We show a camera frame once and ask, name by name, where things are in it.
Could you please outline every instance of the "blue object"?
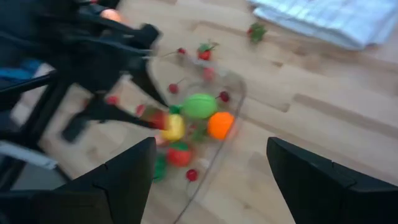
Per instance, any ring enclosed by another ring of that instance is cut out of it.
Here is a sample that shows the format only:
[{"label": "blue object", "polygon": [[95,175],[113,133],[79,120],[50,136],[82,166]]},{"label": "blue object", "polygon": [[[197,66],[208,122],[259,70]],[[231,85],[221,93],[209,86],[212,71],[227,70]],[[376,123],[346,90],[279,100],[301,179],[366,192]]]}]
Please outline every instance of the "blue object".
[{"label": "blue object", "polygon": [[0,77],[28,80],[35,75],[41,64],[39,60],[26,59],[20,68],[0,68]]}]

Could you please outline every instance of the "red cherry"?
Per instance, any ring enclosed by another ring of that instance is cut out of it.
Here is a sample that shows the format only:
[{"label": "red cherry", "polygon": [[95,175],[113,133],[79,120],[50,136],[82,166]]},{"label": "red cherry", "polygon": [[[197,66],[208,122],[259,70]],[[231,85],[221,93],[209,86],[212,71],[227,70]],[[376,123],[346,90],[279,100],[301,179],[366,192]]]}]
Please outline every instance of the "red cherry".
[{"label": "red cherry", "polygon": [[215,76],[214,68],[205,68],[203,70],[203,79],[205,81],[208,81],[208,82],[212,81],[214,79],[214,76]]},{"label": "red cherry", "polygon": [[197,128],[197,127],[196,127],[194,124],[191,124],[191,125],[188,127],[187,134],[192,134],[192,133],[195,131],[196,128]]},{"label": "red cherry", "polygon": [[202,60],[210,60],[211,57],[211,51],[206,50],[204,52],[198,52],[198,58]]},{"label": "red cherry", "polygon": [[136,108],[137,116],[141,116],[144,113],[145,105],[138,105]]},{"label": "red cherry", "polygon": [[173,93],[173,94],[177,94],[178,93],[178,85],[177,84],[170,84],[169,85],[169,92]]},{"label": "red cherry", "polygon": [[222,101],[228,102],[229,101],[229,94],[227,91],[222,91],[219,95]]},{"label": "red cherry", "polygon": [[187,50],[183,49],[182,47],[180,47],[179,49],[177,49],[177,53],[179,54],[186,54]]},{"label": "red cherry", "polygon": [[187,171],[187,173],[185,174],[185,177],[190,181],[196,181],[198,179],[198,171],[195,169],[190,169]]},{"label": "red cherry", "polygon": [[106,103],[109,105],[116,105],[119,103],[119,97],[117,96],[110,96],[106,99]]}]

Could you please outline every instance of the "red tomato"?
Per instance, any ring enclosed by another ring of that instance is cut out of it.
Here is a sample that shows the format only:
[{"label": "red tomato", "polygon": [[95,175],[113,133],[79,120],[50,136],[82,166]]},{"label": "red tomato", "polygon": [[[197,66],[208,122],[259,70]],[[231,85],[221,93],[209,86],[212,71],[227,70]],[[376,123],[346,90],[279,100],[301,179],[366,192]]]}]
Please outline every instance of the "red tomato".
[{"label": "red tomato", "polygon": [[206,50],[204,52],[198,52],[198,58],[202,60],[210,60],[211,57],[211,51]]},{"label": "red tomato", "polygon": [[175,142],[167,150],[167,161],[177,167],[186,167],[192,159],[192,150],[184,142]]}]

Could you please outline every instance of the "strawberry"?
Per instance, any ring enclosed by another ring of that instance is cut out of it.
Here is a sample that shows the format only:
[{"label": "strawberry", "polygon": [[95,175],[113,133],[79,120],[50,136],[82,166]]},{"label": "strawberry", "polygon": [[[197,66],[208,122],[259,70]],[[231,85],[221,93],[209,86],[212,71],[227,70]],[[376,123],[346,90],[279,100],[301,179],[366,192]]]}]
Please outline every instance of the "strawberry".
[{"label": "strawberry", "polygon": [[208,42],[206,44],[200,44],[198,48],[198,58],[201,60],[210,60],[211,51],[217,46],[217,43]]},{"label": "strawberry", "polygon": [[206,50],[204,52],[198,52],[198,58],[202,60],[210,60],[211,57],[211,51]]},{"label": "strawberry", "polygon": [[203,79],[207,82],[210,82],[214,79],[214,68],[205,68],[203,69]]},{"label": "strawberry", "polygon": [[267,30],[265,26],[258,22],[251,24],[250,28],[247,31],[250,41],[255,44],[262,40],[266,32]]}]

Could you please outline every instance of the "cherry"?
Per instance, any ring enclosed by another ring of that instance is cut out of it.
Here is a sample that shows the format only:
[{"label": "cherry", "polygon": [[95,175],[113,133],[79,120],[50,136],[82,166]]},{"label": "cherry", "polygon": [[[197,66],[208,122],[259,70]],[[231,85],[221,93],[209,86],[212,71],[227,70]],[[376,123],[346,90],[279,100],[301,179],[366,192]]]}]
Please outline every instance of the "cherry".
[{"label": "cherry", "polygon": [[185,177],[190,181],[196,181],[198,179],[198,171],[195,169],[190,169],[187,171],[187,173],[185,174]]},{"label": "cherry", "polygon": [[187,50],[183,49],[182,47],[180,47],[179,49],[177,49],[177,53],[179,54],[186,54]]},{"label": "cherry", "polygon": [[116,105],[119,103],[119,97],[117,96],[110,96],[106,99],[106,103],[109,105]]},{"label": "cherry", "polygon": [[214,68],[205,68],[203,70],[203,79],[205,81],[208,81],[208,82],[212,81],[214,79],[214,76],[215,76]]},{"label": "cherry", "polygon": [[173,94],[177,94],[178,93],[178,85],[173,83],[169,85],[169,92],[173,93]]},{"label": "cherry", "polygon": [[193,134],[193,132],[195,131],[196,128],[197,128],[196,125],[191,124],[191,125],[188,127],[187,134]]},{"label": "cherry", "polygon": [[144,113],[145,105],[138,105],[136,108],[136,114],[141,116]]},{"label": "cherry", "polygon": [[219,95],[219,97],[221,98],[222,101],[224,101],[225,103],[229,101],[229,94],[227,91],[222,91]]}]

